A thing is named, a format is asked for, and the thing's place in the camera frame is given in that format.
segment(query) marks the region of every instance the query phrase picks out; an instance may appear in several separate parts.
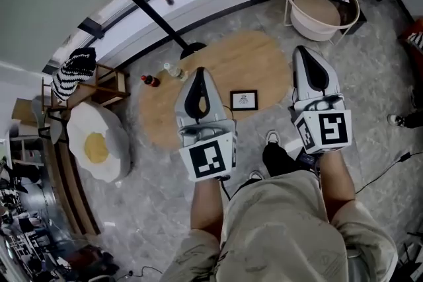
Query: wooden table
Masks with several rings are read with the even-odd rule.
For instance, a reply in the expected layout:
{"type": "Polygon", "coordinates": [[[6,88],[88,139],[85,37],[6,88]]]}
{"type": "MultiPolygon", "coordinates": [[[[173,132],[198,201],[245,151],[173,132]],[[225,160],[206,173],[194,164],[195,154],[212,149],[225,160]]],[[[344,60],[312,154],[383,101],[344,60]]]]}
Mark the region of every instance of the wooden table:
{"type": "MultiPolygon", "coordinates": [[[[212,75],[224,105],[230,107],[232,90],[257,90],[258,109],[281,101],[291,85],[291,71],[277,41],[263,32],[246,31],[225,37],[190,55],[178,64],[189,73],[205,67],[212,75]]],[[[143,85],[139,95],[139,116],[152,143],[165,149],[178,149],[180,139],[174,104],[183,83],[166,70],[159,72],[159,87],[143,85]]],[[[233,112],[236,120],[257,111],[233,112]]]]}

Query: chair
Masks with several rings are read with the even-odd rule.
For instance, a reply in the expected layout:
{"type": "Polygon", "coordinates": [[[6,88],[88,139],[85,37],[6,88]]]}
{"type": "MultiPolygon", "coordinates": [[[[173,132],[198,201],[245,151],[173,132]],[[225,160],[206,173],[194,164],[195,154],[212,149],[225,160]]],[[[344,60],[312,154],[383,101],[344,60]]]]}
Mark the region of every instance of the chair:
{"type": "Polygon", "coordinates": [[[66,108],[47,108],[46,113],[43,113],[43,104],[49,105],[48,102],[51,102],[51,97],[44,97],[44,103],[42,102],[42,96],[36,96],[32,99],[31,108],[32,113],[34,113],[37,126],[38,126],[38,136],[43,139],[49,139],[53,144],[56,144],[58,141],[69,143],[67,137],[66,126],[67,121],[61,119],[60,113],[66,108]],[[46,126],[46,117],[50,118],[50,125],[46,126]],[[60,139],[62,131],[65,132],[65,139],[60,139]]]}

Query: gray tile floor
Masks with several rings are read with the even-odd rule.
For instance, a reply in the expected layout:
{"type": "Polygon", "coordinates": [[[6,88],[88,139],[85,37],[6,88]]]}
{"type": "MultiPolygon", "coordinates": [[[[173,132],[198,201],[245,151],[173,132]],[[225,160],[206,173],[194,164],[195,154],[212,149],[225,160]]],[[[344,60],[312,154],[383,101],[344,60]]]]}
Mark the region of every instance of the gray tile floor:
{"type": "MultiPolygon", "coordinates": [[[[277,39],[290,63],[298,44],[320,51],[336,69],[352,110],[354,144],[343,153],[357,190],[399,155],[423,150],[423,129],[400,129],[386,122],[388,113],[410,110],[407,87],[413,83],[412,73],[396,40],[406,20],[392,0],[360,0],[360,4],[368,23],[335,48],[306,40],[292,27],[285,27],[284,0],[237,11],[184,35],[189,42],[210,44],[239,30],[261,30],[277,39]]],[[[127,68],[131,96],[116,111],[131,139],[133,170],[128,177],[120,185],[105,184],[81,170],[85,193],[102,231],[93,241],[115,255],[122,271],[139,273],[143,265],[165,269],[188,231],[194,185],[186,178],[178,152],[152,145],[138,118],[138,96],[143,88],[139,76],[155,74],[164,62],[174,62],[179,55],[179,47],[169,42],[127,68]]],[[[287,111],[290,98],[291,91],[275,106],[239,122],[238,169],[227,183],[230,192],[250,171],[265,172],[261,154],[269,129],[281,133],[283,144],[298,138],[287,111]]],[[[421,220],[422,164],[423,157],[412,157],[358,195],[398,245],[421,220]]],[[[146,271],[146,275],[152,281],[158,279],[154,272],[146,271]]]]}

